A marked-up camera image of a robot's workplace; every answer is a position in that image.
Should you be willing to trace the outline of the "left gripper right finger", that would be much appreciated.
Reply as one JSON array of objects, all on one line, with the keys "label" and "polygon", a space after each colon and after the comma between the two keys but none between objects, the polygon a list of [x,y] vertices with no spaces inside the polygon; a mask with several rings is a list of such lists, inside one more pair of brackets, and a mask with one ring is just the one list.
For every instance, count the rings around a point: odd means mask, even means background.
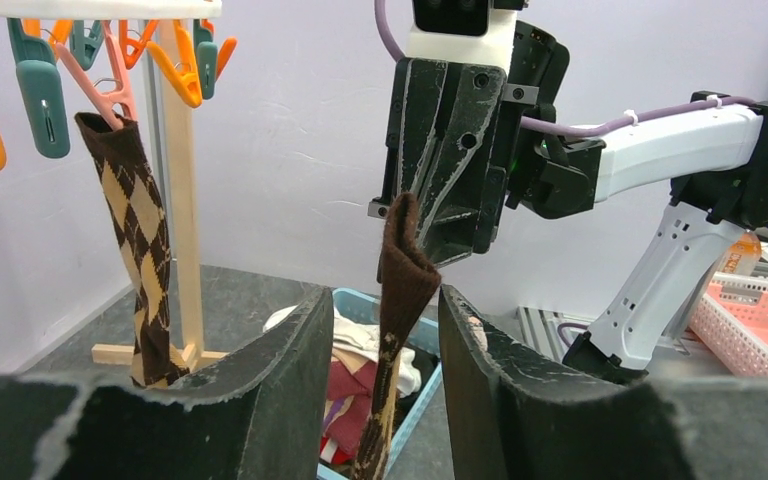
[{"label": "left gripper right finger", "polygon": [[562,365],[441,288],[458,479],[768,479],[768,377],[620,386]]}]

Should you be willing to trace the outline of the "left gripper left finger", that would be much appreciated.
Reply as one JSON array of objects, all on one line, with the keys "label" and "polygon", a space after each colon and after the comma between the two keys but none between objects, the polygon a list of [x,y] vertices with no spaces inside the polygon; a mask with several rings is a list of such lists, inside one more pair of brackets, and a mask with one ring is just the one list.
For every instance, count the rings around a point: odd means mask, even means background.
[{"label": "left gripper left finger", "polygon": [[313,479],[333,296],[166,389],[106,374],[0,375],[0,479]]}]

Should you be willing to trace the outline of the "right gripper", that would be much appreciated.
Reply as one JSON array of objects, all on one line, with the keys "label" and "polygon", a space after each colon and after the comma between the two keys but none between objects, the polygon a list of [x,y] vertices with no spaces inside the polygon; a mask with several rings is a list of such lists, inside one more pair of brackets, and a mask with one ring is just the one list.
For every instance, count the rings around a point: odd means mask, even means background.
[{"label": "right gripper", "polygon": [[[497,139],[502,157],[494,164],[505,169],[506,191],[495,199],[487,246],[496,240],[504,206],[540,205],[550,196],[552,186],[540,179],[547,164],[538,153],[545,134],[522,127],[521,118],[557,121],[551,109],[569,62],[569,50],[553,35],[516,22],[508,82],[536,87],[538,93],[534,105],[501,106]],[[438,267],[473,253],[505,81],[499,67],[452,64],[447,69],[445,61],[419,58],[396,64],[382,190],[370,201],[368,215],[384,218],[400,194],[419,195],[425,179],[418,240]]]}]

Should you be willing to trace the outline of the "brown argyle sock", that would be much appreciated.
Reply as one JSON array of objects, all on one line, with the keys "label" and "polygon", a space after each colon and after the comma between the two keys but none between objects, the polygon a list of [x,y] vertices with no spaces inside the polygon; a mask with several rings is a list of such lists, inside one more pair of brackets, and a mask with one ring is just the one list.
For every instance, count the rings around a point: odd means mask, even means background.
[{"label": "brown argyle sock", "polygon": [[121,115],[120,129],[98,113],[75,115],[94,162],[113,231],[135,291],[131,379],[166,388],[190,372],[170,340],[171,247],[167,215],[138,123]]},{"label": "brown argyle sock", "polygon": [[396,381],[403,347],[442,282],[417,245],[419,206],[410,192],[399,195],[383,230],[378,281],[381,284],[379,362],[370,416],[352,465],[353,479],[381,479],[391,450]]}]

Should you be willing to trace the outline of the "pink clothespin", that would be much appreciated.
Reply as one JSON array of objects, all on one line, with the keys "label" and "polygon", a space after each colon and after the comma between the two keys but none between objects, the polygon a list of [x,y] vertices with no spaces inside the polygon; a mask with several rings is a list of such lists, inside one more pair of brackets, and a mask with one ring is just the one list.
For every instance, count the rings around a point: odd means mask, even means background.
[{"label": "pink clothespin", "polygon": [[110,22],[102,21],[101,30],[110,63],[109,77],[91,80],[66,46],[55,44],[54,51],[97,112],[116,131],[124,128],[126,120],[135,119],[135,97],[124,55]]}]

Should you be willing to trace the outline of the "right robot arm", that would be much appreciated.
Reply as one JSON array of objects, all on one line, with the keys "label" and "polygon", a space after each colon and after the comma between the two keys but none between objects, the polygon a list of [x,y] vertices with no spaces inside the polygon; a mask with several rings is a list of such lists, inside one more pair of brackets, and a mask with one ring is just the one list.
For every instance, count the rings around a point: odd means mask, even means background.
[{"label": "right robot arm", "polygon": [[554,100],[569,51],[513,12],[418,26],[414,53],[387,27],[379,33],[396,69],[384,184],[370,211],[401,216],[412,206],[407,240],[431,267],[486,252],[503,208],[560,219],[670,181],[643,257],[563,359],[614,383],[644,377],[706,271],[768,223],[768,102],[699,92],[674,108],[565,127]]}]

